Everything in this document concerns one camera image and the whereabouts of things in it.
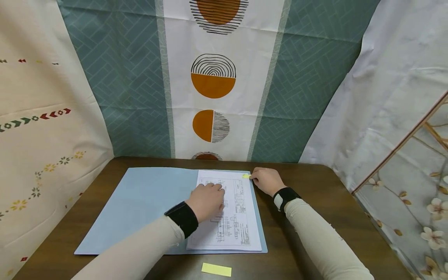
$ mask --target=herringbone pattern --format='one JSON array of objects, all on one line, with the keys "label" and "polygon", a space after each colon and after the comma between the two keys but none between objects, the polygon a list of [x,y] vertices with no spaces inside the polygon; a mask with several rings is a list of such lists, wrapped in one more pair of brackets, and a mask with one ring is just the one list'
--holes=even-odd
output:
[{"label": "herringbone pattern", "polygon": [[171,157],[154,0],[59,0],[115,156]]},{"label": "herringbone pattern", "polygon": [[378,2],[292,1],[252,161],[299,161]]}]

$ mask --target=fabric backdrop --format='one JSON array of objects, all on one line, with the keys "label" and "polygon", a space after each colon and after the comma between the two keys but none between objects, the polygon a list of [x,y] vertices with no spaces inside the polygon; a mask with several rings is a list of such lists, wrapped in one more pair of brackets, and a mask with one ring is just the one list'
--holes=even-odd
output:
[{"label": "fabric backdrop", "polygon": [[380,2],[301,163],[333,168],[349,190],[371,176],[448,89],[446,11],[446,1]]},{"label": "fabric backdrop", "polygon": [[[414,274],[428,280],[439,279],[428,276],[431,260],[436,263],[434,271],[448,273],[447,116],[445,102],[428,121],[435,134],[420,128],[356,193],[401,260]],[[445,145],[437,138],[444,139]],[[432,213],[435,209],[441,209],[439,216]],[[424,227],[442,232],[441,246],[432,247],[428,238],[422,237]]]},{"label": "fabric backdrop", "polygon": [[47,13],[60,17],[55,2],[0,0],[2,280],[17,273],[113,157],[67,31]]},{"label": "fabric backdrop", "polygon": [[115,155],[297,162],[378,1],[58,4]]}]

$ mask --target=yellow sticky note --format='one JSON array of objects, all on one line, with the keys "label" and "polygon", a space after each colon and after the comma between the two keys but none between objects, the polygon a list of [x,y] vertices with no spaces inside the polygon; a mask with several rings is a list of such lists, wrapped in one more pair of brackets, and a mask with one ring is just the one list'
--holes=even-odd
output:
[{"label": "yellow sticky note", "polygon": [[203,263],[202,264],[202,272],[211,273],[221,276],[232,277],[232,268],[231,267],[222,267],[220,265]]}]

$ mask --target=brown tabletop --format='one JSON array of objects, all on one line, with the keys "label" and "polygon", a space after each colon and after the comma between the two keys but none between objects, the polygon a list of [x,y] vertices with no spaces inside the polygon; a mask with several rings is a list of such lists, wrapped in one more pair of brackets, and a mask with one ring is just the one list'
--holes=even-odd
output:
[{"label": "brown tabletop", "polygon": [[[190,169],[248,170],[256,166],[277,169],[347,241],[375,279],[412,279],[374,228],[363,210],[328,167],[307,164],[270,164],[185,159],[121,157],[98,175],[62,221],[17,273],[15,280],[68,280],[94,256],[76,256],[83,240],[127,168],[165,166]],[[255,190],[267,254],[208,254],[163,256],[145,279],[227,279],[201,272],[203,262],[232,268],[233,279],[321,279],[300,240],[270,197]]]}]

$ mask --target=hand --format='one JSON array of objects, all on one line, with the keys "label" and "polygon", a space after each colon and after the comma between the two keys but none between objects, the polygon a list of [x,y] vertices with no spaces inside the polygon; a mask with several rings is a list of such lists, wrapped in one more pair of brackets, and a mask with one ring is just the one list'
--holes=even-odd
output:
[{"label": "hand", "polygon": [[249,179],[253,180],[260,190],[271,197],[274,197],[280,189],[286,188],[275,169],[255,167]]},{"label": "hand", "polygon": [[193,210],[198,223],[213,217],[224,209],[224,189],[220,184],[199,184],[185,201]]}]

